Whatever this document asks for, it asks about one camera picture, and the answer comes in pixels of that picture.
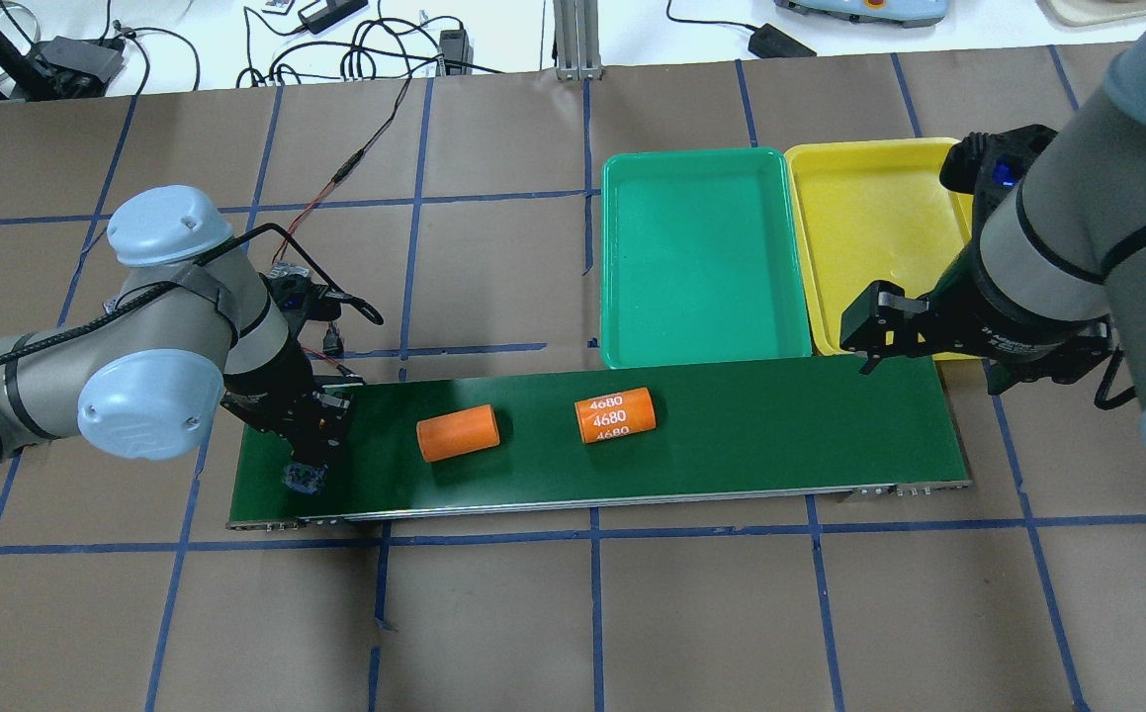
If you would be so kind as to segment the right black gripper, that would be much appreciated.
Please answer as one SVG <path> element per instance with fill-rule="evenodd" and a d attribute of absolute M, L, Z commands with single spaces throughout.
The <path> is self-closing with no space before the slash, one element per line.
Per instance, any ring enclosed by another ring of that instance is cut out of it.
<path fill-rule="evenodd" d="M 937 287 L 909 298 L 892 281 L 871 281 L 840 316 L 839 349 L 861 357 L 863 377 L 886 359 L 933 355 L 927 338 L 992 362 L 990 396 L 1038 380 L 1078 383 L 1114 350 L 1106 318 L 1044 318 L 975 287 Z"/>

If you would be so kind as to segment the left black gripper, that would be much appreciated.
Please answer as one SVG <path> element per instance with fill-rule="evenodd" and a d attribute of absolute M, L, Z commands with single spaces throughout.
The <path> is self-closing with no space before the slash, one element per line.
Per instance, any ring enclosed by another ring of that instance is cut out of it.
<path fill-rule="evenodd" d="M 261 380 L 223 375 L 221 406 L 256 431 L 291 446 L 295 472 L 324 475 L 348 433 L 348 391 L 325 391 L 314 377 Z"/>

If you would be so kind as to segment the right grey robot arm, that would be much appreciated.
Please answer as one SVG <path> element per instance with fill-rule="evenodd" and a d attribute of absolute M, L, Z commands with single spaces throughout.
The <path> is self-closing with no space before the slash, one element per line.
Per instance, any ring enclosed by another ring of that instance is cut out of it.
<path fill-rule="evenodd" d="M 971 133 L 939 174 L 972 198 L 972 238 L 929 292 L 874 281 L 845 308 L 839 346 L 865 360 L 967 353 L 988 389 L 1072 384 L 1107 363 L 1132 378 L 1146 443 L 1146 32 L 1062 131 Z"/>

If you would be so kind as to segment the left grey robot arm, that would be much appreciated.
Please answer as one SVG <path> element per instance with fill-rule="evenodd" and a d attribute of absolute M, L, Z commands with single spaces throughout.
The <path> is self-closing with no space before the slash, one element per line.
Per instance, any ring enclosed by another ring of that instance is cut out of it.
<path fill-rule="evenodd" d="M 135 195 L 105 235 L 129 267 L 110 310 L 0 338 L 0 464 L 74 436 L 118 457 L 171 460 L 198 449 L 225 409 L 291 446 L 284 487 L 322 488 L 348 401 L 315 378 L 298 334 L 343 304 L 374 324 L 379 312 L 332 277 L 260 274 L 244 237 L 190 186 Z"/>

